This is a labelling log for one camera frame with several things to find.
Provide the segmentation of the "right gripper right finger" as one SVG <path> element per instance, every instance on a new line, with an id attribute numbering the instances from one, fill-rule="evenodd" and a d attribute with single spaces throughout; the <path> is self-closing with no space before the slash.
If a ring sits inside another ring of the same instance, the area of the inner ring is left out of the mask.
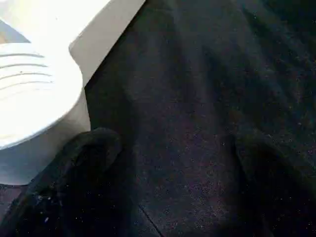
<path id="1" fill-rule="evenodd" d="M 275 237 L 316 235 L 316 137 L 307 133 L 234 134 L 236 155 L 255 204 Z"/>

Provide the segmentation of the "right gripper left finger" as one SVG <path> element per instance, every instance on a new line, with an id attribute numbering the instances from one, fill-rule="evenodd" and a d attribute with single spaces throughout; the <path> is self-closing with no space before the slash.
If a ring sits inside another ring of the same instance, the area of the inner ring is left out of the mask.
<path id="1" fill-rule="evenodd" d="M 6 237 L 76 237 L 93 192 L 121 152 L 119 135 L 97 128 L 77 135 L 13 201 Z"/>

